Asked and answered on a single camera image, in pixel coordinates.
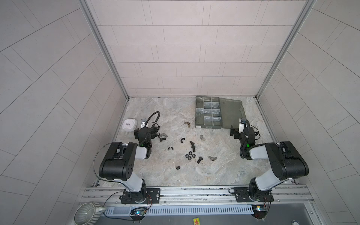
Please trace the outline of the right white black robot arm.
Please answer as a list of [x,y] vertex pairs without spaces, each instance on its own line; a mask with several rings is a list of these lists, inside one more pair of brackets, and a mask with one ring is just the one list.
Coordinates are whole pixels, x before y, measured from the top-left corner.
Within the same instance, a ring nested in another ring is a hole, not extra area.
[[267,159],[271,168],[261,176],[252,178],[248,187],[229,190],[240,202],[274,201],[272,189],[288,179],[297,179],[309,174],[309,167],[290,141],[256,144],[258,129],[248,120],[240,119],[239,127],[230,129],[230,136],[240,141],[240,157],[246,160]]

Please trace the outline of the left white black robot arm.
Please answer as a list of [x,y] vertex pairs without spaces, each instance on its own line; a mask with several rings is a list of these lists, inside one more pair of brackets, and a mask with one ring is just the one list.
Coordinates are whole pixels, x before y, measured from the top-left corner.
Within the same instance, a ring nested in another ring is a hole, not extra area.
[[93,166],[95,176],[105,182],[119,183],[125,189],[120,197],[122,204],[144,203],[152,201],[151,192],[147,190],[144,179],[133,170],[136,159],[149,159],[152,153],[152,139],[157,137],[157,121],[160,112],[156,111],[145,121],[143,128],[135,130],[135,142],[111,142],[104,145],[107,152],[98,170]]

